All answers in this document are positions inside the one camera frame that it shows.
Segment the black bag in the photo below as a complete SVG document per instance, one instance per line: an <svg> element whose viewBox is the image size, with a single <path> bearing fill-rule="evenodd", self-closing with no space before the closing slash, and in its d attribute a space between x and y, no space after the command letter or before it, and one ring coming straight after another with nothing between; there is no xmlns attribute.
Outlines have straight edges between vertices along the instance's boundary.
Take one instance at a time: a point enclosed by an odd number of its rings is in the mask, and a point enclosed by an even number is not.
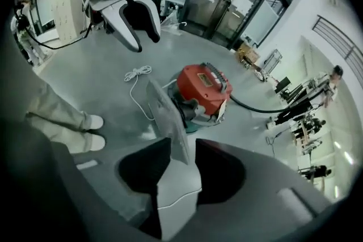
<svg viewBox="0 0 363 242"><path fill-rule="evenodd" d="M28 18L23 14L23 9L21 9L20 15L16 19L16 28L18 31L23 31L28 26L30 26L30 22L29 22Z"/></svg>

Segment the white cabinet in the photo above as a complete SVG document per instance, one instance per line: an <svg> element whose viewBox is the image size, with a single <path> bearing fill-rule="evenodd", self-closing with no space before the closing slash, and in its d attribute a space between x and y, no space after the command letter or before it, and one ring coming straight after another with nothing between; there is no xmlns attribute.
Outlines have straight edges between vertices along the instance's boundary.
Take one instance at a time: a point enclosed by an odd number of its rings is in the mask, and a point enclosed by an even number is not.
<svg viewBox="0 0 363 242"><path fill-rule="evenodd" d="M82 0L50 0L54 23L62 44L80 36L86 28Z"/></svg>

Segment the man in white shirt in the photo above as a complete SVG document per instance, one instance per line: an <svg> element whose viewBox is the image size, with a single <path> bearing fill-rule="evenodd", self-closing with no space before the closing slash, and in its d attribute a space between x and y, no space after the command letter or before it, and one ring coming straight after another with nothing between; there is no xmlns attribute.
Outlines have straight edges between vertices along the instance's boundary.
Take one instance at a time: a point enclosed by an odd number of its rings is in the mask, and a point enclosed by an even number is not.
<svg viewBox="0 0 363 242"><path fill-rule="evenodd" d="M297 116L306 114L312 109L318 109L322 106L327 108L331 102L333 102L338 94L337 86L343 76L343 69L341 66L335 66L331 75L319 74L317 78L312 80L315 83L315 87L319 87L323 82L329 81L328 90L322 91L318 96L314 97L310 101L303 101L298 106L294 107L290 111L280 113L277 118L271 119L270 122L266 124L267 129L271 129L276 125L283 124L290 119ZM307 89L301 94L299 100L302 100L307 95Z"/></svg>
<svg viewBox="0 0 363 242"><path fill-rule="evenodd" d="M18 1L18 3L16 4L16 8L17 8L16 13L17 13L17 15L23 14L26 17L28 17L28 13L29 13L29 10L30 10L30 4L31 4L30 0L20 0L20 1ZM35 42L30 37L30 35L28 34L28 32L25 29L19 30L17 28L17 21L18 20L17 20L16 16L13 16L12 19L11 19L11 24L10 24L11 32L13 34L16 33L16 35L18 37L18 41L23 46L24 50L28 53L29 58L33 62L34 66L38 66L40 64L39 59L44 62L48 58L48 56L43 53L43 51L41 50L41 48L39 47L37 42ZM35 55L32 48L34 48L34 50L37 53L39 58Z"/></svg>

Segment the white shirt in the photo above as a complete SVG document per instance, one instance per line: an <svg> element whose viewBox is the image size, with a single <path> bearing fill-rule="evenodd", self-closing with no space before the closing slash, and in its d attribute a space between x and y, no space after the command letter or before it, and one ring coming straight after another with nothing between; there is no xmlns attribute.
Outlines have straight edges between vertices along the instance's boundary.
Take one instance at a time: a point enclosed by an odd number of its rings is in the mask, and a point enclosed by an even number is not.
<svg viewBox="0 0 363 242"><path fill-rule="evenodd" d="M24 14L26 17L28 17L29 11L30 11L30 5L28 3L24 4L22 14ZM20 9L17 10L16 14L20 15ZM12 34L14 34L16 32L16 17L15 16L13 16L11 19L10 29L11 29Z"/></svg>
<svg viewBox="0 0 363 242"><path fill-rule="evenodd" d="M316 81L316 84L320 85L321 83L323 83L324 81L326 81L329 78L330 78L330 76L328 74L321 72L314 79ZM310 104L313 106L313 108L317 108L319 105L321 105L321 103L323 103L325 101L325 98L329 97L331 99L331 101L334 101L336 99L336 96L338 94L337 87L332 82L329 82L329 87L330 87L330 91L328 91L326 93L322 92L321 94L319 94L318 96L316 96L315 98L310 100Z"/></svg>

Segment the coiled white cord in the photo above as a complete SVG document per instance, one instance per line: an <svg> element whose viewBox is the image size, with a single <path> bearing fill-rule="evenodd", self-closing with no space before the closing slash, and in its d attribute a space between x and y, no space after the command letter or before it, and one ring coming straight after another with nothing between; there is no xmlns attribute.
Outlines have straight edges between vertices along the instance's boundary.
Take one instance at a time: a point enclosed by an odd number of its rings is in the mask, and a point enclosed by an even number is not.
<svg viewBox="0 0 363 242"><path fill-rule="evenodd" d="M136 81L134 83L134 85L132 86L131 90L130 90L130 97L131 99L136 103L136 105L138 105L138 107L140 108L140 110L142 111L142 113L145 115L145 117L150 120L150 121L154 121L154 118L150 118L149 116L146 115L145 111L142 109L141 105L139 103L137 103L137 101L135 100L135 98L132 96L132 90L135 88L137 81L138 81L138 76L139 75L148 75L151 73L151 66L143 66L139 69L133 69L131 72L126 73L125 75L125 82L128 82L130 80L132 80L133 78L136 77ZM176 79L170 81L169 83L167 83L165 86L163 86L162 88L166 88L169 85L173 84L174 82L176 82Z"/></svg>

